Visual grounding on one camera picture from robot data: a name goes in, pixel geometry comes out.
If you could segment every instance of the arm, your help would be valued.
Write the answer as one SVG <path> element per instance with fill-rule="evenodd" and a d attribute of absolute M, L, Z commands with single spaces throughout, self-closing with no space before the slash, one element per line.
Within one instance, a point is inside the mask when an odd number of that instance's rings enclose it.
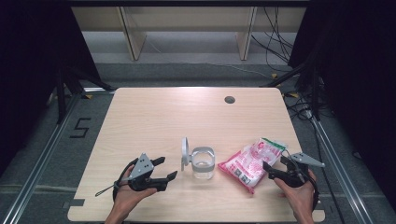
<path fill-rule="evenodd" d="M 125 172 L 124 177 L 132 172 L 134 166 L 130 166 Z M 117 193 L 113 208 L 106 219 L 106 224 L 119 224 L 128 217 L 129 213 L 137 206 L 137 204 L 144 198 L 157 192 L 156 189 L 145 189 L 142 191 L 132 190 L 126 181 L 120 183 L 121 187 Z"/>
<path fill-rule="evenodd" d="M 311 170 L 308 170 L 309 175 L 316 181 L 316 177 Z M 299 188 L 291 188 L 279 178 L 274 179 L 275 183 L 283 190 L 286 198 L 288 198 L 289 205 L 293 210 L 298 223 L 312 224 L 312 204 L 314 201 L 314 187 L 309 181 L 306 181 Z"/>

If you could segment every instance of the snack bag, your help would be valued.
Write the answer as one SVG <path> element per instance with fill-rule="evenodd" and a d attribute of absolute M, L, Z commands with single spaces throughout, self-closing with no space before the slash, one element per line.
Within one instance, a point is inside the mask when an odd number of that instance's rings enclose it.
<path fill-rule="evenodd" d="M 219 163 L 218 167 L 236 178 L 253 194 L 254 187 L 266 174 L 262 169 L 262 162 L 274 165 L 285 149 L 279 143 L 260 138 L 255 144 L 244 147 L 227 161 Z"/>

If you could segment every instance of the floor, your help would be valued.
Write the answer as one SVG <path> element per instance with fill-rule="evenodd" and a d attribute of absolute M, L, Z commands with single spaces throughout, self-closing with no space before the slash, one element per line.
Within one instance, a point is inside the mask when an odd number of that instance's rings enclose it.
<path fill-rule="evenodd" d="M 268 35 L 263 33 L 253 35 L 258 42 L 267 46 L 270 40 Z M 295 34 L 282 34 L 282 36 L 291 44 L 295 38 Z M 91 32 L 84 33 L 84 37 L 92 57 L 101 71 L 106 69 L 107 64 L 115 64 L 114 66 L 132 64 L 151 66 L 152 64 L 169 63 L 178 64 L 178 66 L 203 64 L 208 69 L 211 67 L 213 69 L 227 67 L 271 78 L 272 74 L 282 73 L 277 71 L 279 67 L 286 68 L 285 70 L 289 69 L 285 66 L 287 63 L 280 58 L 287 59 L 288 53 L 282 52 L 281 45 L 274 40 L 271 40 L 270 48 L 280 55 L 276 56 L 274 53 L 268 53 L 258 42 L 252 40 L 247 60 L 241 61 L 233 33 L 148 33 L 138 61 L 131 60 L 123 33 Z M 249 70 L 250 67 L 261 64 L 268 64 L 270 69 L 266 72 Z M 115 77 L 105 78 L 114 81 Z M 292 91 L 292 86 L 285 85 L 279 88 L 289 88 Z M 95 108 L 100 105 L 108 106 L 111 102 L 111 97 L 99 95 L 96 99 L 100 100 L 90 102 L 80 100 L 78 105 Z M 285 101 L 291 108 L 297 109 L 295 107 L 297 99 L 286 97 Z M 35 162 L 40 160 L 42 148 L 47 148 L 48 142 L 45 140 L 56 129 L 53 124 L 57 119 L 56 109 L 53 104 L 49 105 L 49 111 L 43 121 L 37 125 L 35 133 L 40 135 L 38 139 L 41 140 L 27 143 L 29 150 L 25 149 L 19 152 L 9 169 L 1 177 L 1 219 L 6 217 L 7 210 L 11 208 L 10 206 L 25 184 L 26 179 L 29 178 Z M 359 155 L 352 154 L 353 146 L 348 142 L 347 136 L 333 117 L 330 108 L 324 108 L 321 112 L 323 117 L 321 121 L 302 122 L 296 116 L 292 116 L 292 121 L 302 147 L 309 148 L 308 152 L 316 158 L 323 157 L 323 160 L 329 164 L 326 173 L 322 173 L 320 169 L 314 169 L 314 172 L 321 178 L 318 187 L 321 191 L 323 205 L 326 206 L 326 219 L 323 223 L 396 223 L 395 212 L 389 207 L 387 199 L 381 193 L 364 163 L 359 160 Z M 106 111 L 102 114 L 92 113 L 88 115 L 86 111 L 79 111 L 77 108 L 75 113 L 78 114 L 76 118 L 88 116 L 100 123 L 100 119 L 103 118 Z M 316 151 L 315 136 L 317 135 L 312 126 L 317 127 L 315 130 L 318 131 L 318 136 L 322 137 L 319 141 L 322 154 Z M 91 127 L 90 130 L 88 134 L 98 132 L 100 124 Z M 66 130 L 65 132 L 63 137 L 68 134 L 71 135 L 71 133 L 68 133 L 69 131 Z M 49 153 L 50 161 L 45 164 L 47 167 L 45 167 L 43 174 L 36 177 L 40 179 L 39 184 L 34 186 L 35 191 L 30 195 L 29 203 L 26 207 L 19 208 L 24 210 L 20 217 L 20 223 L 68 223 L 66 218 L 67 208 L 71 199 L 73 199 L 79 181 L 76 176 L 82 175 L 84 168 L 74 167 L 73 164 L 84 163 L 90 156 L 90 151 L 78 150 L 78 147 L 81 144 L 84 147 L 92 147 L 94 139 L 92 137 L 86 142 L 76 142 L 75 145 L 67 147 L 63 144 L 70 143 L 65 143 L 62 139 L 60 142 L 52 143 L 60 145 L 60 148 L 70 148 L 67 153 L 73 156 L 67 158 L 65 157 L 67 154 L 60 153 L 59 150 Z M 60 171 L 59 164 L 62 164 L 67 172 Z M 353 203 L 359 203 L 359 200 L 362 200 L 363 203 L 354 206 Z"/>

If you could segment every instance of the wooden table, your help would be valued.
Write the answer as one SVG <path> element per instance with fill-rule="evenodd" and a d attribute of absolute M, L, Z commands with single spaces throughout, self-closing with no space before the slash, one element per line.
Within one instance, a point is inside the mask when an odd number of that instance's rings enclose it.
<path fill-rule="evenodd" d="M 225 102 L 232 96 L 233 104 Z M 250 194 L 218 167 L 210 180 L 195 179 L 191 165 L 181 172 L 181 140 L 190 149 L 212 147 L 216 163 L 228 160 L 260 137 L 282 141 L 290 153 L 300 152 L 296 133 L 281 94 L 275 88 L 121 88 L 114 95 L 75 200 L 72 221 L 103 221 L 113 201 L 111 185 L 129 161 L 147 153 L 164 156 L 151 177 L 178 171 L 164 192 L 143 200 L 126 220 L 136 222 L 270 222 L 294 221 L 281 190 L 267 176 Z M 285 170 L 279 161 L 275 168 Z M 325 218 L 323 210 L 313 213 Z"/>

